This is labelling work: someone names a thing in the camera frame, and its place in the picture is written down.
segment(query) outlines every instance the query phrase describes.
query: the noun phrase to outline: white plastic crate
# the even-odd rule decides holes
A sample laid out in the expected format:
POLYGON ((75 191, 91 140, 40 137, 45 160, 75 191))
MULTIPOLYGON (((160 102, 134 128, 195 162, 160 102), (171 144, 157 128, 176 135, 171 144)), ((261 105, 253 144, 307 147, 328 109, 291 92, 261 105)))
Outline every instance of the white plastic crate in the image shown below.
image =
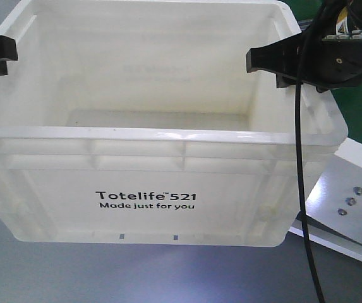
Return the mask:
MULTIPOLYGON (((275 246, 298 210, 294 88, 245 54, 277 1, 22 0, 0 26, 0 218, 23 241, 275 246)), ((306 193, 347 134, 303 90, 306 193)))

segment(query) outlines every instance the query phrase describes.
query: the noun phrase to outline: metal plate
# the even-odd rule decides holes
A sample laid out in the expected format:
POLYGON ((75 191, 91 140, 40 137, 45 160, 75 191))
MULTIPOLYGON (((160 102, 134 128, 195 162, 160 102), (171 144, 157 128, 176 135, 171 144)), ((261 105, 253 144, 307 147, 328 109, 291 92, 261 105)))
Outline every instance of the metal plate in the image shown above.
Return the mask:
POLYGON ((362 195, 354 192, 356 186, 362 187, 362 168, 333 156, 307 199, 307 214, 362 244, 362 195), (348 205, 347 198, 356 204, 348 205), (339 209, 346 215, 340 215, 339 209))

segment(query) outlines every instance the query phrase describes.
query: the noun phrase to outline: bolt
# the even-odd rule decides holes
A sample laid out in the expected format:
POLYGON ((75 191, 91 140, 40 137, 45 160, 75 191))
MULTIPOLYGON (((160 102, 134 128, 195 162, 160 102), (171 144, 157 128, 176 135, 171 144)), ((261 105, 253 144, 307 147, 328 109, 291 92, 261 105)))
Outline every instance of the bolt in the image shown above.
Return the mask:
POLYGON ((349 206, 355 205, 356 204, 356 200, 355 198, 346 198, 345 199, 346 204, 348 204, 349 206))
POLYGON ((362 187, 359 187, 359 186, 355 186, 353 188, 353 192, 358 195, 358 196, 361 196, 362 195, 362 187))
POLYGON ((342 208, 338 208, 338 214, 340 216, 346 216, 347 215, 347 211, 343 210, 342 208))

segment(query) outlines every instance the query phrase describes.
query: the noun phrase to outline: green surface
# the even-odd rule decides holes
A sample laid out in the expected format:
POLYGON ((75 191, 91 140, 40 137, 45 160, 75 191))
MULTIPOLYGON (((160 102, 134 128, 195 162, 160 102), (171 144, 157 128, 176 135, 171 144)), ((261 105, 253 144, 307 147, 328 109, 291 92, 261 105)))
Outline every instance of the green surface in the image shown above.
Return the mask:
MULTIPOLYGON (((318 0, 284 0, 297 20, 312 19, 317 12, 318 0)), ((332 94, 345 118, 349 137, 362 143, 362 84, 355 88, 340 88, 332 94)))

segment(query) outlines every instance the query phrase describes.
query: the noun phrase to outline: gray floor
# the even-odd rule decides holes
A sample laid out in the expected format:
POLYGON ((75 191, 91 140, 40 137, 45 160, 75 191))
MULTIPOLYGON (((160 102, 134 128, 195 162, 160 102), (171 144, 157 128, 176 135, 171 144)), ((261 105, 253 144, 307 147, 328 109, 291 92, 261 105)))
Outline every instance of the gray floor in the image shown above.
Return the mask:
MULTIPOLYGON (((0 22, 18 0, 0 0, 0 22)), ((327 302, 362 302, 362 263, 314 245, 327 302)), ((26 243, 0 222, 0 302, 316 303, 302 239, 275 248, 26 243)))

